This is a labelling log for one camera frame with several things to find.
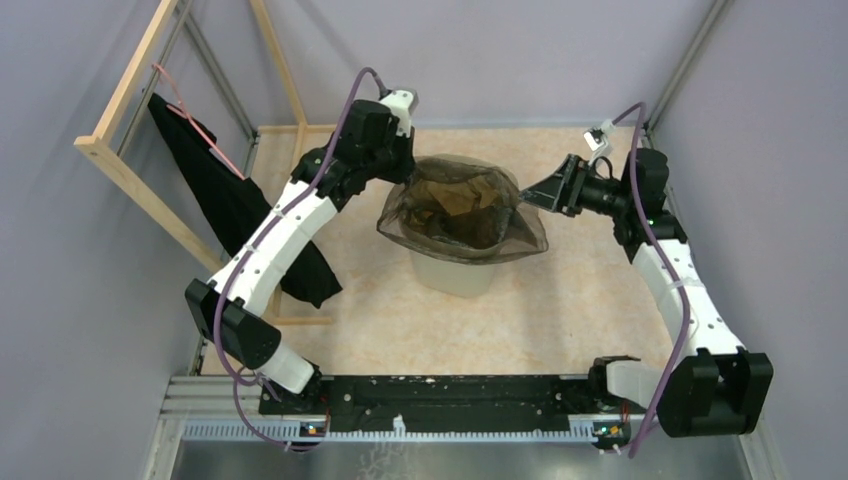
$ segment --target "metal pole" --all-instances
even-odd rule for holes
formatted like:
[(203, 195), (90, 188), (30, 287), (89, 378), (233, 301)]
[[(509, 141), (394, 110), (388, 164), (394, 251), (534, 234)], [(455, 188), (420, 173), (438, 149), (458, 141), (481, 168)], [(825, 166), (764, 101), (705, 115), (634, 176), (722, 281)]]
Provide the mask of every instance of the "metal pole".
[(212, 78), (212, 84), (224, 101), (224, 105), (226, 105), (233, 118), (236, 119), (244, 135), (248, 139), (253, 139), (256, 135), (253, 124), (250, 122), (244, 106), (236, 96), (232, 84), (227, 80), (227, 76), (224, 75), (224, 70), (221, 68), (221, 64), (218, 63), (218, 59), (215, 58), (215, 54), (209, 47), (206, 37), (200, 31), (197, 20), (195, 20), (191, 13), (189, 13), (186, 19), (186, 33), (188, 34), (189, 43), (191, 43), (197, 52), (197, 56), (200, 58), (200, 63), (203, 64), (206, 73)]
[[(179, 11), (179, 15), (177, 16), (177, 23), (174, 25), (173, 30), (168, 35), (168, 39), (165, 41), (165, 48), (162, 49), (162, 53), (159, 55), (159, 60), (157, 63), (159, 65), (165, 65), (165, 62), (168, 61), (168, 58), (171, 56), (171, 50), (174, 49), (174, 45), (177, 43), (177, 37), (179, 36), (180, 30), (183, 27), (183, 24), (186, 21), (186, 17), (188, 16), (188, 12), (191, 9), (191, 2), (193, 0), (183, 0), (182, 6), (178, 5), (177, 9)], [(132, 117), (130, 118), (130, 124), (127, 127), (127, 131), (124, 132), (123, 138), (121, 138), (121, 144), (118, 146), (118, 150), (115, 152), (119, 157), (123, 157), (124, 153), (126, 153), (130, 144), (132, 143), (132, 139), (135, 136), (136, 131), (138, 130), (138, 126), (141, 123), (142, 113), (144, 109), (147, 108), (147, 103), (150, 101), (150, 97), (153, 96), (153, 90), (156, 87), (156, 82), (159, 81), (159, 70), (153, 70), (150, 75), (150, 79), (147, 81), (147, 85), (144, 87), (144, 93), (141, 95), (141, 102), (136, 106), (135, 111), (133, 112)]]
[(706, 18), (704, 18), (704, 21), (701, 23), (701, 27), (698, 29), (698, 33), (695, 34), (695, 38), (692, 39), (692, 43), (689, 44), (689, 48), (687, 48), (686, 53), (683, 54), (683, 58), (680, 60), (677, 68), (675, 68), (674, 73), (671, 76), (671, 80), (669, 80), (666, 84), (660, 99), (657, 101), (656, 107), (654, 107), (654, 111), (648, 118), (648, 132), (652, 133), (656, 130), (657, 126), (662, 121), (663, 115), (668, 109), (668, 105), (680, 89), (683, 80), (686, 79), (686, 76), (692, 66), (694, 66), (695, 60), (703, 51), (703, 47), (710, 35), (714, 32), (719, 19), (721, 19), (722, 15), (732, 4), (733, 0), (715, 0), (713, 2), (712, 7), (710, 7), (710, 11), (707, 12)]

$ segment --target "red wire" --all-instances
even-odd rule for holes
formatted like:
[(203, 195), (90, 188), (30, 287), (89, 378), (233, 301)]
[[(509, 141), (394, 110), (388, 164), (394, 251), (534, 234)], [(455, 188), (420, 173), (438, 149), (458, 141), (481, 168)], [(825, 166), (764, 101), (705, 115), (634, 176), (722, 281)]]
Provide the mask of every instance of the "red wire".
[(216, 145), (215, 142), (213, 142), (212, 139), (209, 138), (208, 135), (206, 135), (206, 132), (204, 132), (203, 129), (200, 128), (200, 125), (198, 125), (197, 122), (194, 121), (194, 118), (192, 118), (191, 114), (188, 113), (188, 109), (185, 106), (185, 102), (183, 102), (183, 97), (180, 96), (180, 91), (177, 90), (177, 83), (174, 81), (173, 78), (171, 78), (171, 75), (168, 74), (168, 71), (165, 70), (165, 67), (163, 67), (162, 65), (159, 65), (158, 63), (154, 63), (153, 68), (155, 68), (156, 70), (159, 70), (159, 73), (161, 73), (162, 76), (165, 77), (165, 80), (167, 80), (168, 83), (171, 85), (171, 90), (174, 91), (174, 96), (177, 97), (177, 104), (179, 105), (180, 111), (177, 111), (171, 105), (168, 105), (168, 108), (170, 108), (171, 111), (177, 113), (181, 117), (188, 120), (188, 123), (190, 123), (191, 126), (194, 127), (195, 130), (197, 130), (197, 133), (200, 134), (200, 136), (203, 137), (204, 140), (206, 140), (206, 143), (208, 143), (209, 146), (212, 147), (212, 150), (215, 150), (215, 153), (217, 153), (218, 157), (220, 157), (221, 160), (223, 160), (224, 163), (227, 164), (227, 166), (230, 168), (230, 170), (232, 170), (232, 172), (237, 177), (239, 177), (239, 179), (244, 180), (244, 175), (241, 173), (241, 171), (238, 169), (238, 167), (236, 167), (235, 164), (233, 164), (233, 162), (230, 161), (230, 158), (227, 157), (224, 154), (224, 152), (221, 151), (220, 148), (218, 148), (218, 145)]

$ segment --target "robotic arm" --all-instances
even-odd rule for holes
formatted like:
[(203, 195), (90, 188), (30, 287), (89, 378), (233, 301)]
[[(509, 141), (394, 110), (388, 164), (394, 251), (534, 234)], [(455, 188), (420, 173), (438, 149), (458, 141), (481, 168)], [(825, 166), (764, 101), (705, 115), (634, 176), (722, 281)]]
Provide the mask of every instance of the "robotic arm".
[[(315, 233), (340, 212), (348, 201), (379, 178), (403, 183), (415, 161), (415, 131), (411, 114), (417, 105), (413, 90), (394, 90), (379, 102), (356, 100), (351, 105), (332, 162), (317, 188), (291, 211), (284, 206), (303, 194), (316, 177), (327, 146), (310, 150), (292, 172), (291, 183), (250, 240), (208, 282), (193, 280), (185, 295), (203, 336), (213, 340), (215, 307), (222, 286), (235, 274), (221, 315), (224, 351), (246, 368), (259, 372), (288, 391), (308, 399), (317, 384), (317, 366), (302, 358), (283, 341), (280, 332), (260, 318), (280, 278)], [(257, 237), (275, 222), (267, 235)], [(246, 263), (239, 260), (250, 252)]]
[[(764, 353), (750, 353), (730, 331), (700, 281), (686, 234), (664, 209), (668, 180), (667, 158), (659, 151), (640, 148), (636, 173), (642, 206), (659, 246), (681, 278), (674, 282), (639, 221), (631, 183), (601, 178), (594, 160), (610, 150), (607, 134), (612, 122), (584, 135), (592, 163), (568, 155), (550, 177), (523, 190), (521, 198), (539, 208), (574, 217), (588, 209), (613, 219), (613, 234), (627, 258), (642, 275), (672, 338), (682, 327), (683, 304), (678, 287), (690, 301), (688, 338), (657, 407), (663, 430), (672, 437), (743, 434), (754, 430), (765, 401), (773, 368)], [(628, 172), (629, 161), (624, 167)], [(599, 389), (647, 407), (661, 370), (631, 358), (603, 358), (595, 362), (590, 379)]]

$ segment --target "wooden frame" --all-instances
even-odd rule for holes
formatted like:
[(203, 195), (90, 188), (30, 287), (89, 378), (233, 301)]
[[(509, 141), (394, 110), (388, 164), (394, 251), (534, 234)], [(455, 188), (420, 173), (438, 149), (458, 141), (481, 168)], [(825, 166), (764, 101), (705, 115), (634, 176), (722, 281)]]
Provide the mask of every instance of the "wooden frame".
[[(174, 237), (194, 258), (196, 258), (210, 272), (220, 270), (224, 263), (216, 250), (207, 245), (188, 225), (185, 224), (158, 195), (124, 162), (124, 160), (113, 150), (109, 144), (118, 129), (122, 118), (126, 114), (133, 93), (136, 92), (139, 82), (145, 72), (149, 72), (149, 66), (154, 51), (162, 34), (168, 26), (168, 21), (174, 14), (179, 0), (160, 0), (159, 6), (153, 14), (141, 41), (130, 58), (120, 81), (106, 109), (100, 116), (100, 120), (91, 135), (77, 137), (74, 146), (82, 152), (91, 162), (97, 166), (106, 176), (124, 193), (127, 194), (142, 210), (150, 215), (162, 228)], [(332, 132), (334, 125), (309, 125), (303, 105), (297, 94), (294, 79), (283, 54), (274, 26), (268, 14), (264, 0), (250, 0), (256, 22), (262, 32), (262, 37), (268, 47), (268, 51), (274, 61), (274, 65), (280, 75), (283, 87), (289, 98), (290, 106), (294, 112), (297, 125), (258, 127), (258, 132), (266, 133), (294, 133), (296, 134), (295, 148), (292, 156), (292, 165), (300, 159), (303, 149), (303, 141), (309, 133)], [(263, 318), (272, 325), (315, 325), (329, 324), (329, 317), (288, 317), (279, 316), (280, 296), (282, 291), (278, 288), (269, 302)]]

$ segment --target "trash can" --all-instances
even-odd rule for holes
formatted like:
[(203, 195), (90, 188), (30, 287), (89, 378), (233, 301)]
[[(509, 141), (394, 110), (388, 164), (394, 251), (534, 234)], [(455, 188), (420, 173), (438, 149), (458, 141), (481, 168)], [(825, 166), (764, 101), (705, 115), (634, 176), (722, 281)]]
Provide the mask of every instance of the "trash can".
[(475, 297), (489, 289), (498, 263), (548, 249), (537, 210), (518, 192), (515, 176), (490, 163), (426, 157), (389, 193), (377, 230), (409, 249), (423, 285)]

